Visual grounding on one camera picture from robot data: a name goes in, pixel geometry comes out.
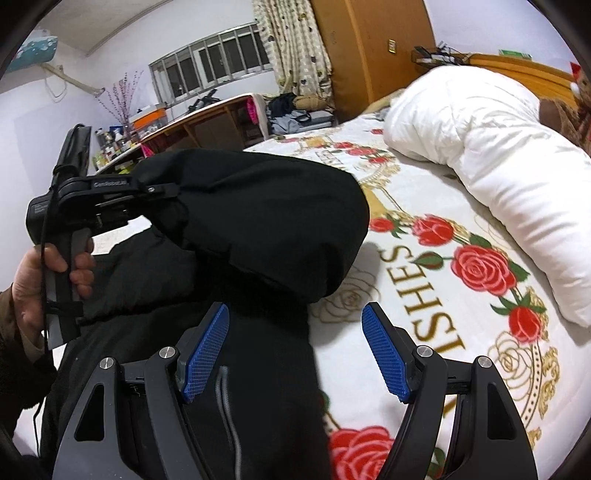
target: metal screw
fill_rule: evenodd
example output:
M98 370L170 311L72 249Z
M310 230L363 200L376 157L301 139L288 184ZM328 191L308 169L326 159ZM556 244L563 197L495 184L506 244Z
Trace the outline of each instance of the metal screw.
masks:
M427 345L419 345L417 347L417 353L423 358L429 358L433 354L433 350L431 350L431 348Z
M113 360L110 356L108 356L107 358L103 358L100 361L99 367L101 367L103 370L107 370L107 369L111 368L114 364L115 364L115 360Z
M172 357L177 351L174 349L173 346L165 346L162 350L159 351L160 358L170 358Z
M487 356L480 356L480 357L478 357L478 364L482 368L490 368L490 367L492 367L492 361Z

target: human hand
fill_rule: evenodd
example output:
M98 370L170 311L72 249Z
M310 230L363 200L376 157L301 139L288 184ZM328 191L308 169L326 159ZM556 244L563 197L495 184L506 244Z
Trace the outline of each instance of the human hand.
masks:
M76 285L81 298L87 299L92 294L92 283L95 276L91 268L95 259L89 252L94 248L92 239L86 245L86 252L74 259L75 270L70 273L70 281ZM52 244L45 245L45 265L49 270L63 273L68 265L57 248ZM27 338L37 345L43 331L43 307L41 305L41 248L31 248L22 258L12 284L12 298L17 325Z

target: wooden headboard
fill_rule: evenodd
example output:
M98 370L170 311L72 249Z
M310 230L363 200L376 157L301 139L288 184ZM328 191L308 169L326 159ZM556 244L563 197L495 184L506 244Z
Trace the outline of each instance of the wooden headboard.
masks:
M501 57L498 55L474 54L470 65L502 73L526 86L539 98L559 98L574 108L577 105L570 90L573 76L531 60Z

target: red rose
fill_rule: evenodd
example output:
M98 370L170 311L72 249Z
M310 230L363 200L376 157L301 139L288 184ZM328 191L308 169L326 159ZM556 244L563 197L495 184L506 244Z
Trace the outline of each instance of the red rose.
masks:
M389 160L388 157L371 157L369 159L370 163L386 163Z
M375 480L394 440L383 427L337 430L329 448L336 480Z
M344 150L345 148L351 148L354 146L355 145L353 145L351 142L339 142L333 144L333 147L337 148L338 150Z
M369 229L373 232L391 232L394 224L387 218L372 218L369 221Z
M533 343L541 335L540 318L528 307L511 310L509 328L519 343Z
M414 222L413 235L418 237L419 245L440 247L452 240L453 227L443 218L427 215Z
M369 147L357 147L357 148L351 148L351 150L347 150L347 153L349 155L356 155L358 157L360 157L361 155L371 155L374 153L377 153L378 151L375 148L369 148Z
M477 245L465 245L456 250L452 272L472 290L488 291L498 297L517 285L507 259L499 252Z

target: wooden wardrobe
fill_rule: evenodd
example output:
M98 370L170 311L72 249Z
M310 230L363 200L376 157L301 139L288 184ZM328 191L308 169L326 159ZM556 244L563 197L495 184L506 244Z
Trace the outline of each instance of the wooden wardrobe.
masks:
M408 86L425 72L411 61L415 46L434 47L423 0L310 0L333 66L341 121ZM396 42L395 53L390 41Z

